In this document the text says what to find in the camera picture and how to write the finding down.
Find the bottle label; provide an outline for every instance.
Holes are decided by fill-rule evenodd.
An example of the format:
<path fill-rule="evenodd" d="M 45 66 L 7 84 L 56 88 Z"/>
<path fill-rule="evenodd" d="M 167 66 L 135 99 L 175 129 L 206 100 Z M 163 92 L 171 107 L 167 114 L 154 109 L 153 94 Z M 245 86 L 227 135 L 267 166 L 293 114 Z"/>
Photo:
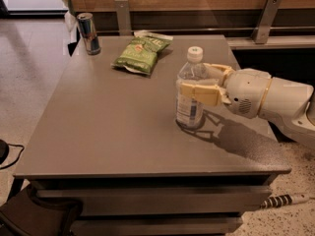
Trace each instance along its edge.
<path fill-rule="evenodd" d="M 203 104 L 186 97 L 182 94 L 177 95 L 177 121 L 188 126 L 197 126 L 203 115 Z"/>

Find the bottle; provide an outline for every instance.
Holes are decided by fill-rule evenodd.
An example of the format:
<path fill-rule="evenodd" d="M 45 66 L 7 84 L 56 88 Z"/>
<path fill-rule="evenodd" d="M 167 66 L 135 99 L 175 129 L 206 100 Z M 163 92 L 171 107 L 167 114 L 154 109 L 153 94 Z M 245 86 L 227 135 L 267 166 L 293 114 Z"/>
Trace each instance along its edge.
<path fill-rule="evenodd" d="M 193 98 L 180 93 L 181 83 L 198 84 L 210 78 L 207 68 L 202 63 L 203 49 L 198 46 L 188 48 L 187 63 L 177 75 L 176 121 L 186 129 L 197 129 L 202 124 L 204 105 Z"/>

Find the drawer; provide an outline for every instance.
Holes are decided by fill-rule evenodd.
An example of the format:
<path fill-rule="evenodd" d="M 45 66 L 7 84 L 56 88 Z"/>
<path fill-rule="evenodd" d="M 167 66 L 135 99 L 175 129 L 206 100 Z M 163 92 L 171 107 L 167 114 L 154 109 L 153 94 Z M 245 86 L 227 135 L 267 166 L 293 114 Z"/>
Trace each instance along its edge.
<path fill-rule="evenodd" d="M 244 212 L 271 194 L 268 186 L 38 190 L 41 198 L 74 198 L 83 216 Z"/>
<path fill-rule="evenodd" d="M 72 225 L 77 236 L 103 235 L 209 235 L 235 231 L 242 224 L 240 217 L 160 217 L 109 218 L 79 220 Z"/>

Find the gray tabletop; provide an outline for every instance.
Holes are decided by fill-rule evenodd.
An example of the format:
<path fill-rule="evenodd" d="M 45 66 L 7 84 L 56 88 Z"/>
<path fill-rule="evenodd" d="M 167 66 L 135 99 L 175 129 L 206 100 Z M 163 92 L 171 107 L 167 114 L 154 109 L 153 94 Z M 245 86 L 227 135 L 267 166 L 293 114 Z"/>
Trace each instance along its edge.
<path fill-rule="evenodd" d="M 175 123 L 175 81 L 187 49 L 237 69 L 220 35 L 175 36 L 150 78 L 110 64 L 131 37 L 100 37 L 89 56 L 81 41 L 31 137 L 15 176 L 23 178 L 208 176 L 287 173 L 268 123 L 206 108 L 196 133 Z"/>

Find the chair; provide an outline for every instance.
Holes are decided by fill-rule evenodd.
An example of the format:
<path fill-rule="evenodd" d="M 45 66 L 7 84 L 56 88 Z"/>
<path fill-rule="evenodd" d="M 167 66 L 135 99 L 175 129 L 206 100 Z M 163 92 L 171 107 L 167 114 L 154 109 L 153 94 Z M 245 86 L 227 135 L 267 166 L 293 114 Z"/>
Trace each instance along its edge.
<path fill-rule="evenodd" d="M 81 214 L 82 206 L 77 200 L 40 199 L 29 184 L 0 207 L 0 235 L 70 235 L 71 224 Z"/>

